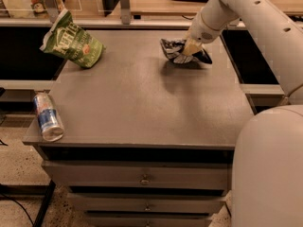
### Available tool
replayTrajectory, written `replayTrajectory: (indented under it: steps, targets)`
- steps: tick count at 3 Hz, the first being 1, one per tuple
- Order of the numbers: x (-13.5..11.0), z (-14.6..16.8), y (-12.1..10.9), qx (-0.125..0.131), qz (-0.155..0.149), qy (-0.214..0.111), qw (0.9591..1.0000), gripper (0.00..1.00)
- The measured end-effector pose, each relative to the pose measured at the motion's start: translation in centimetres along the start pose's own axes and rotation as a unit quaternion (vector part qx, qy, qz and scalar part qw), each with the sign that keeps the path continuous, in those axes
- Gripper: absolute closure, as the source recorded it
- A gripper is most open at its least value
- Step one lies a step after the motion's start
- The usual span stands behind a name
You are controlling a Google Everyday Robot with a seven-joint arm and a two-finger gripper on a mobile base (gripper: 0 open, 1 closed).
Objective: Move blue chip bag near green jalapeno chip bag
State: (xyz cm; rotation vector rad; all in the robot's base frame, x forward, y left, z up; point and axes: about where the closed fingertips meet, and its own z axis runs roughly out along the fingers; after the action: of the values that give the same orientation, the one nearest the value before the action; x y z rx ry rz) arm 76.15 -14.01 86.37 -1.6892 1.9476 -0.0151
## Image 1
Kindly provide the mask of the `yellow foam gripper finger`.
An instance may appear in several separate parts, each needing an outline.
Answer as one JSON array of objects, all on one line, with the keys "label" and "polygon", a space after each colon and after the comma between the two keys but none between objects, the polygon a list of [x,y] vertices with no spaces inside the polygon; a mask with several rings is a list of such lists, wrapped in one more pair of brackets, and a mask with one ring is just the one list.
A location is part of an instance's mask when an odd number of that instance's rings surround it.
[{"label": "yellow foam gripper finger", "polygon": [[193,54],[196,54],[202,50],[202,44],[203,44],[203,42],[201,40],[195,40],[192,38],[188,38],[186,40],[182,53],[186,56],[191,56]]}]

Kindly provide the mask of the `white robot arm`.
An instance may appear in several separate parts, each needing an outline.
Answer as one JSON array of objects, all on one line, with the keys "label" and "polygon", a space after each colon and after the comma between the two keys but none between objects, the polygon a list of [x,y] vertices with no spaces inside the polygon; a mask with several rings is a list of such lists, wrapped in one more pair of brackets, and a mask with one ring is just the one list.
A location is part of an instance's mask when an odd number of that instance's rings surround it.
[{"label": "white robot arm", "polygon": [[242,128],[232,167],[232,227],[303,227],[303,29],[269,0],[209,0],[189,30],[186,53],[242,19],[276,84],[243,84],[269,108]]}]

